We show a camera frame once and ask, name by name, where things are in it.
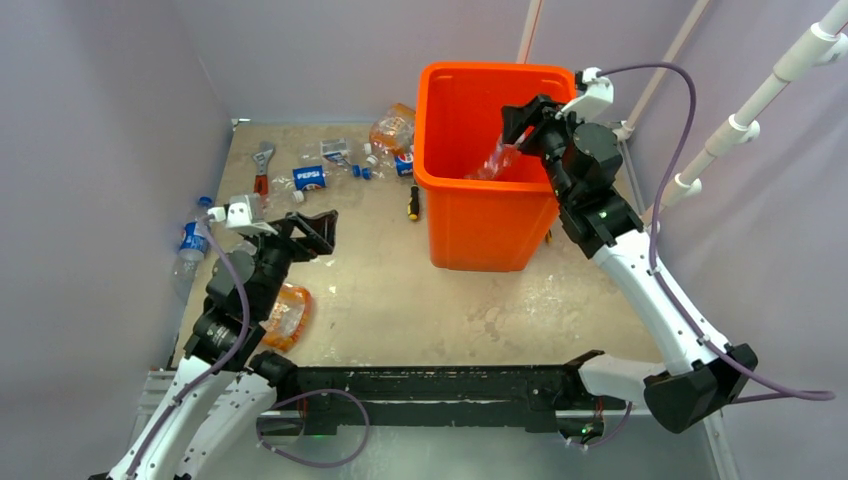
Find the large clear plastic bottle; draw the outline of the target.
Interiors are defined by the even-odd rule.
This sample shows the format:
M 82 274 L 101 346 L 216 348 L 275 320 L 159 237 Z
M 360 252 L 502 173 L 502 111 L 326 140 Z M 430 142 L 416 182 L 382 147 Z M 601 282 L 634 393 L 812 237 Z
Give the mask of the large clear plastic bottle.
M 470 173 L 466 174 L 464 179 L 497 180 L 522 155 L 520 147 L 527 136 L 527 133 L 522 133 L 512 143 L 506 142 L 503 137 L 499 137 L 492 153 L 480 166 L 475 167 Z

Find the blue pepsi label bottle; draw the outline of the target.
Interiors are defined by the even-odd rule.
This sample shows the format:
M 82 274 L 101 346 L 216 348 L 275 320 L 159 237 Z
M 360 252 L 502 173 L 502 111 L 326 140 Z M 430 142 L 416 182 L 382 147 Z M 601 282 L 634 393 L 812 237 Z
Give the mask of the blue pepsi label bottle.
M 362 168 L 359 165 L 301 166 L 294 168 L 288 176 L 278 175 L 272 179 L 270 198 L 279 203 L 286 201 L 292 205 L 301 205 L 307 201 L 311 192 L 327 189 L 337 191 L 361 177 Z

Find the orange plastic bin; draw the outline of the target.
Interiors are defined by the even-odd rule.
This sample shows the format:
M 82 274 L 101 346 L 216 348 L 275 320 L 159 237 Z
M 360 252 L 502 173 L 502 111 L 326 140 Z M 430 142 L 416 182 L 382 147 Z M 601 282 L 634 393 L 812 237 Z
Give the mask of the orange plastic bin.
M 493 153 L 501 109 L 577 90 L 556 66 L 436 62 L 419 77 L 413 175 L 424 192 L 430 262 L 460 271 L 523 270 L 559 205 L 540 161 L 522 157 L 493 181 L 472 178 Z

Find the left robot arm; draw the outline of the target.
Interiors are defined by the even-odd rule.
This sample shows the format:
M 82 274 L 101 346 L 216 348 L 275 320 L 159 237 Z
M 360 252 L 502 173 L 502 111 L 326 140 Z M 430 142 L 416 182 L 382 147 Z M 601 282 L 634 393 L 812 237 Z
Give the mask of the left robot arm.
M 336 210 L 298 212 L 243 238 L 254 247 L 217 253 L 201 314 L 184 346 L 166 395 L 142 433 L 104 479 L 170 479 L 207 414 L 244 371 L 265 334 L 278 292 L 292 264 L 330 255 L 336 245 Z

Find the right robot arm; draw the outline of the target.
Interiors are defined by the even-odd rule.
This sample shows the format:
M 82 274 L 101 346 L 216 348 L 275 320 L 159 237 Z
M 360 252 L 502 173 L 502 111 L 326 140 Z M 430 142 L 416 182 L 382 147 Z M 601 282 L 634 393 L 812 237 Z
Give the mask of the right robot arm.
M 754 369 L 746 344 L 732 344 L 650 260 L 650 237 L 613 183 L 623 164 L 616 135 L 603 125 L 560 114 L 538 95 L 504 106 L 501 139 L 540 160 L 569 239 L 618 286 L 651 334 L 662 361 L 651 364 L 603 352 L 570 363 L 564 399 L 584 407 L 608 396 L 646 407 L 666 430 L 681 433 L 736 400 L 747 380 L 733 365 Z

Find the orange bottle behind bin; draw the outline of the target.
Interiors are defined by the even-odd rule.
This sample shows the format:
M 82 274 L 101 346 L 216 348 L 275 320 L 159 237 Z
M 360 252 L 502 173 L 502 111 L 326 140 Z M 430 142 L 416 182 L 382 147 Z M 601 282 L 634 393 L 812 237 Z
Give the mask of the orange bottle behind bin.
M 381 152 L 401 155 L 414 142 L 416 111 L 403 103 L 395 103 L 372 125 L 369 141 Z

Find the crushed orange label bottle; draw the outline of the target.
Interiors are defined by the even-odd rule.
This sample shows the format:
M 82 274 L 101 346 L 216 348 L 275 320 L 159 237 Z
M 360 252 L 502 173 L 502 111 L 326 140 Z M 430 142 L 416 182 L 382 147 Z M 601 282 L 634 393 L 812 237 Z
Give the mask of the crushed orange label bottle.
M 280 352 L 288 352 L 309 325 L 313 310 L 313 296 L 306 288 L 284 284 L 269 317 L 261 323 L 265 330 L 261 343 Z

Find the small label clear bottle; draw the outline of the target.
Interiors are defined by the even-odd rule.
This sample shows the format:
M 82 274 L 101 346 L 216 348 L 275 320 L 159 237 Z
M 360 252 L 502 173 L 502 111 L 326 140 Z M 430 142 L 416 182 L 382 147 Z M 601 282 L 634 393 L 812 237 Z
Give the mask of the small label clear bottle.
M 346 138 L 326 139 L 319 143 L 321 157 L 336 165 L 349 165 L 351 148 Z

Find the red adjustable wrench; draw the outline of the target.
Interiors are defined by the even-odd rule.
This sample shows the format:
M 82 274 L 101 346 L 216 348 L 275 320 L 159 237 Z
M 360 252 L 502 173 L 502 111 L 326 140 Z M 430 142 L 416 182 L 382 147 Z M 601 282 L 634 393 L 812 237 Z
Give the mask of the red adjustable wrench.
M 251 158 L 256 165 L 256 175 L 254 179 L 254 192 L 260 196 L 267 196 L 270 190 L 268 178 L 268 165 L 276 151 L 275 145 L 270 141 L 262 141 L 259 144 L 259 151 L 254 153 Z

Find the yellow black screwdriver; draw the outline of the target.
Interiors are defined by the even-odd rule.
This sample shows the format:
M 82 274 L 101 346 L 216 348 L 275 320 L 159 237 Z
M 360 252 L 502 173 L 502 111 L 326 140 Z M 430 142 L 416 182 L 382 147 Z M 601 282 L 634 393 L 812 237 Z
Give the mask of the yellow black screwdriver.
M 417 222 L 420 219 L 420 188 L 417 183 L 413 183 L 410 188 L 407 216 L 413 222 Z

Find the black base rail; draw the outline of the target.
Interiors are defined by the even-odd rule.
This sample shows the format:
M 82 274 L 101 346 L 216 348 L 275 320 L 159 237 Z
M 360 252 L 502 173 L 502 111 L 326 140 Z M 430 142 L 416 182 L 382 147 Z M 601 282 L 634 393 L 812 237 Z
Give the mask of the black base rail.
M 624 401 L 589 394 L 576 366 L 298 367 L 271 351 L 250 369 L 267 379 L 277 410 L 308 435 L 341 426 L 512 427 L 528 433 L 580 435 L 574 411 L 619 408 Z

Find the white pvc pipe frame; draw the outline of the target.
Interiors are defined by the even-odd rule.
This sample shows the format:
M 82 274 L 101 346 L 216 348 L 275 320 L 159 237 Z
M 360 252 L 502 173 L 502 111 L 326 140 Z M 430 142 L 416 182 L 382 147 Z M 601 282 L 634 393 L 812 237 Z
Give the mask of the white pvc pipe frame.
M 673 61 L 698 95 L 687 165 L 709 135 L 770 75 L 773 65 L 813 24 L 845 27 L 843 1 L 534 1 L 526 15 L 522 60 L 578 70 Z M 650 200 L 682 128 L 687 89 L 675 73 L 614 77 L 605 115 L 632 129 L 632 173 Z

